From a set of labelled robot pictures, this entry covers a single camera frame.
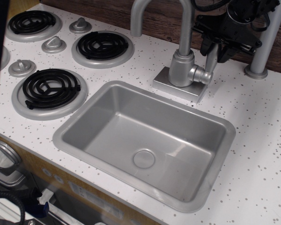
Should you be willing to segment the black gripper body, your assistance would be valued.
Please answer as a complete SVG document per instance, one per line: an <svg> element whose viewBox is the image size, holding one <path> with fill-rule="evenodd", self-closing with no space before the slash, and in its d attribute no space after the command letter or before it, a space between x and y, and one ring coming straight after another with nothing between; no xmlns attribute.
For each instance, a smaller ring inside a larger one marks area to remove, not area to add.
<svg viewBox="0 0 281 225"><path fill-rule="evenodd" d="M236 42L239 50L252 53L262 46L262 42L247 28L254 19L254 9L227 9L221 15L198 15L193 29L201 34L213 33L216 44Z"/></svg>

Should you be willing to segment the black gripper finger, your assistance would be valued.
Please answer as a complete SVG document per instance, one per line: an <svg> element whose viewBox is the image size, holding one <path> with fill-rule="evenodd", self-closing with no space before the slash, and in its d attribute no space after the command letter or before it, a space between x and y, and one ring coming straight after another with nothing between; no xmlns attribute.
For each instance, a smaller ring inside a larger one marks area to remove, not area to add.
<svg viewBox="0 0 281 225"><path fill-rule="evenodd" d="M220 44L220 52L218 53L217 62L225 63L237 53L239 53L239 46L236 42L230 42L228 44Z"/></svg>
<svg viewBox="0 0 281 225"><path fill-rule="evenodd" d="M200 47L200 53L203 56L206 56L214 48L216 44L215 42L216 36L213 33L203 33L201 37L202 37L202 42Z"/></svg>

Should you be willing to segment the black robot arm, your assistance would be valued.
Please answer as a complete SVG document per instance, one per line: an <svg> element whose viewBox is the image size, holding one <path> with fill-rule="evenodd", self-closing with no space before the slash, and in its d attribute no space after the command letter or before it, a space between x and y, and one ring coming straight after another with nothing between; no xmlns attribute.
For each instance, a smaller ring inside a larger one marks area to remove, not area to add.
<svg viewBox="0 0 281 225"><path fill-rule="evenodd" d="M200 53L211 53L218 44L217 62L224 63L239 52L254 55L262 46L255 32L264 32L270 26L269 12L280 5L279 0L222 0L211 6L194 5L201 12L213 11L227 4L221 15L198 15L193 30L201 34Z"/></svg>

